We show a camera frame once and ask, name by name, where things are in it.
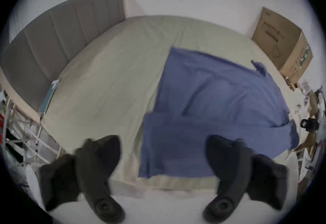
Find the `mattress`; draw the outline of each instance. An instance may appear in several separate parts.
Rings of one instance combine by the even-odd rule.
[[[202,51],[251,69],[251,60],[263,63],[290,109],[289,119],[296,122],[300,143],[305,140],[293,92],[253,41],[225,27],[176,16],[128,18],[92,41],[59,75],[61,82],[42,126],[69,153],[87,138],[119,135],[122,156],[111,177],[117,186],[215,189],[215,177],[138,177],[143,116],[153,109],[171,46]],[[283,163],[288,154],[285,151],[277,162]]]

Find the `gray upholstered headboard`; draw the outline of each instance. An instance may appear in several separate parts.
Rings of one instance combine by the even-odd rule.
[[[38,110],[63,68],[124,20],[124,0],[68,0],[30,22],[3,52],[0,65],[16,92]]]

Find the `red object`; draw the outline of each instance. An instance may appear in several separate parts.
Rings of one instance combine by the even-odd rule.
[[[5,118],[0,114],[0,127],[3,129],[3,124],[5,122]]]

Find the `blue blanket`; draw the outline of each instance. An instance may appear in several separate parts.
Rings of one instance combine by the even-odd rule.
[[[196,51],[171,48],[153,112],[144,116],[140,177],[214,176],[205,141],[243,139],[271,158],[299,142],[281,91],[263,64],[256,70]]]

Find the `bed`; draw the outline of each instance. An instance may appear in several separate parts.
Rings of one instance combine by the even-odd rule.
[[[216,178],[138,178],[142,119],[153,108],[171,46],[198,50],[253,68],[262,62],[282,91],[290,119],[299,124],[293,92],[268,57],[250,39],[208,22],[176,16],[128,18],[83,49],[59,75],[42,126],[68,152],[86,138],[117,134],[122,157],[112,181],[161,189],[214,189]],[[287,157],[280,157],[280,162]]]
[[[110,178],[113,193],[139,197],[152,188],[188,194],[214,192],[218,179],[138,177],[143,125],[153,109],[171,46],[201,51],[253,68],[261,62],[280,88],[302,143],[296,98],[279,71],[250,39],[209,22],[177,16],[126,18],[124,0],[69,0],[41,14],[1,51],[1,83],[33,118],[55,79],[61,79],[41,125],[69,153],[87,138],[119,135],[122,157]],[[296,155],[275,158],[290,169],[288,194],[295,200]]]

